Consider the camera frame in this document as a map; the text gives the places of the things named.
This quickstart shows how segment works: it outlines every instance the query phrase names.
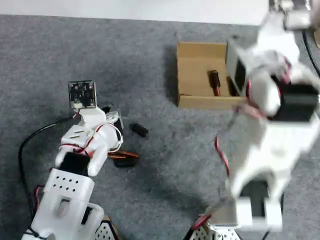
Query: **gray carpet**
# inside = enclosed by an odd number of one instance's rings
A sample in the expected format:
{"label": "gray carpet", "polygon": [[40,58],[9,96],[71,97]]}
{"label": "gray carpet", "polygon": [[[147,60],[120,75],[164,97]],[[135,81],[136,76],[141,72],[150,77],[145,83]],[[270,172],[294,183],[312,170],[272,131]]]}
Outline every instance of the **gray carpet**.
{"label": "gray carpet", "polygon": [[[225,172],[214,152],[228,111],[176,107],[178,41],[225,42],[255,27],[137,20],[0,16],[0,236],[18,240],[29,223],[17,155],[32,131],[70,115],[68,81],[95,80],[98,104],[121,109],[123,148],[141,155],[132,169],[107,161],[91,201],[110,215],[125,240],[181,240],[197,214],[219,200]],[[311,66],[302,38],[302,61]],[[320,51],[312,43],[320,63]],[[148,138],[130,132],[138,121]],[[44,184],[60,137],[72,122],[35,137],[23,153],[28,183]],[[231,154],[241,123],[223,144]],[[284,227],[269,240],[319,239],[320,141],[293,171]],[[243,232],[260,240],[262,232]]]}

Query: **black cable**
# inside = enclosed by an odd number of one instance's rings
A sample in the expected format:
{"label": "black cable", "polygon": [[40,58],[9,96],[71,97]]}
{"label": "black cable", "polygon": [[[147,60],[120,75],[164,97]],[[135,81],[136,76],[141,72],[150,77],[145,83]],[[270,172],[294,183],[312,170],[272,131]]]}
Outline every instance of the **black cable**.
{"label": "black cable", "polygon": [[[284,214],[284,202],[285,202],[285,195],[282,194],[280,199],[281,215]],[[270,230],[266,231],[261,240],[266,240],[269,234],[270,234]]]}
{"label": "black cable", "polygon": [[20,145],[20,148],[19,148],[19,153],[18,153],[18,164],[19,164],[19,172],[20,172],[20,179],[21,179],[21,183],[22,183],[22,186],[23,186],[23,189],[24,189],[24,192],[25,192],[25,195],[26,195],[26,198],[27,198],[27,202],[28,202],[28,206],[29,206],[29,211],[30,211],[30,217],[31,217],[31,221],[33,220],[34,218],[34,214],[35,214],[35,211],[34,211],[34,204],[33,204],[33,200],[32,200],[32,195],[29,191],[29,187],[28,187],[28,184],[27,184],[27,180],[26,180],[26,174],[25,174],[25,170],[24,170],[24,165],[23,165],[23,159],[22,159],[22,152],[23,152],[23,149],[25,147],[25,145],[37,134],[43,132],[44,130],[47,130],[57,124],[61,124],[61,123],[64,123],[64,122],[67,122],[69,120],[73,119],[72,116],[70,117],[67,117],[67,118],[63,118],[59,121],[56,121],[54,123],[51,123],[47,126],[44,126],[36,131],[34,131],[32,134],[30,134]]}
{"label": "black cable", "polygon": [[266,231],[261,240],[266,240],[270,231]]}
{"label": "black cable", "polygon": [[312,55],[312,52],[311,52],[311,49],[310,49],[310,45],[309,45],[309,42],[308,42],[308,38],[307,38],[307,33],[306,33],[306,30],[303,30],[302,31],[302,38],[303,38],[303,42],[304,42],[304,45],[305,45],[305,48],[306,48],[306,51],[308,52],[308,55],[309,55],[309,58],[311,60],[311,63],[317,73],[317,75],[319,76],[320,78],[320,69],[316,63],[316,60],[314,58],[314,56]]}

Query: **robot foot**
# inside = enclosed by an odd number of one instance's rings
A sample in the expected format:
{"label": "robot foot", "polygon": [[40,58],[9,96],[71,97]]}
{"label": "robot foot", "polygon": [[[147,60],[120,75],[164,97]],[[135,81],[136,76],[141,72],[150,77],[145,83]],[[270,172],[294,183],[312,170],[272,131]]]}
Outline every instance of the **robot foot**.
{"label": "robot foot", "polygon": [[105,216],[95,232],[94,240],[122,240],[122,238],[111,219]]}
{"label": "robot foot", "polygon": [[183,240],[241,240],[233,229],[210,230],[206,226],[200,226],[197,230],[190,230]]}

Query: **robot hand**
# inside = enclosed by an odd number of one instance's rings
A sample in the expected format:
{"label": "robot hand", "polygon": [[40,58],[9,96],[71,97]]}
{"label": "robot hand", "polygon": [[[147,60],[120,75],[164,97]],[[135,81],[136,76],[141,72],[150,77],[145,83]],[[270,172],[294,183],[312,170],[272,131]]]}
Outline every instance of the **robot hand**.
{"label": "robot hand", "polygon": [[[98,107],[81,109],[79,114],[82,118],[80,123],[73,125],[61,139],[55,165],[59,167],[68,152],[84,154],[90,157],[88,175],[96,176],[108,153],[116,152],[123,143],[122,127],[115,126],[115,123],[121,123],[121,118],[118,112],[105,114]],[[89,116],[95,116],[94,120],[98,118],[99,123],[90,122]]]}

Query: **perforated plate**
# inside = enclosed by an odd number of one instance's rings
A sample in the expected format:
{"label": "perforated plate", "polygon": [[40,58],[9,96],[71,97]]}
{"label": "perforated plate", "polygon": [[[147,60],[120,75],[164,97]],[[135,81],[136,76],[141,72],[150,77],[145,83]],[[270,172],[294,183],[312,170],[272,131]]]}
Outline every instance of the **perforated plate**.
{"label": "perforated plate", "polygon": [[205,229],[201,226],[193,232],[190,240],[209,240],[209,236]]}
{"label": "perforated plate", "polygon": [[118,240],[110,221],[102,221],[95,232],[95,240]]}
{"label": "perforated plate", "polygon": [[233,229],[217,229],[214,231],[214,240],[241,240]]}

